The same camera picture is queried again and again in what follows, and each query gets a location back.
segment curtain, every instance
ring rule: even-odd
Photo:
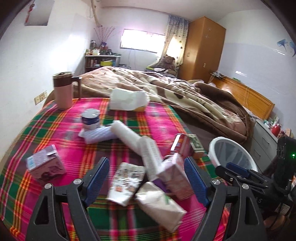
[[[183,63],[188,27],[188,20],[169,15],[165,45],[161,57],[166,55],[174,57],[177,66]]]

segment trash bin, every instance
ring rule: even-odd
[[[251,155],[240,144],[233,140],[217,137],[210,142],[208,157],[212,164],[226,166],[232,162],[240,167],[258,172],[258,167]]]

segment brown mug handle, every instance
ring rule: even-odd
[[[72,77],[72,82],[78,83],[78,98],[81,99],[81,79],[82,77]]]

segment pink box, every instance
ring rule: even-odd
[[[55,145],[50,145],[27,158],[27,168],[33,178],[42,184],[66,173]]]
[[[176,195],[179,200],[190,197],[193,194],[190,182],[184,171],[184,160],[179,153],[164,160],[164,171],[158,173],[159,178],[165,183],[167,189]]]

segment drawer handle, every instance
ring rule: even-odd
[[[259,158],[257,159],[260,159],[261,155],[254,149],[254,151],[257,153],[257,155],[259,156]]]
[[[264,137],[262,137],[262,139],[263,139],[263,140],[265,140],[265,138],[264,138]],[[267,145],[269,145],[269,142],[268,142],[267,140],[265,140],[265,142],[267,143]]]

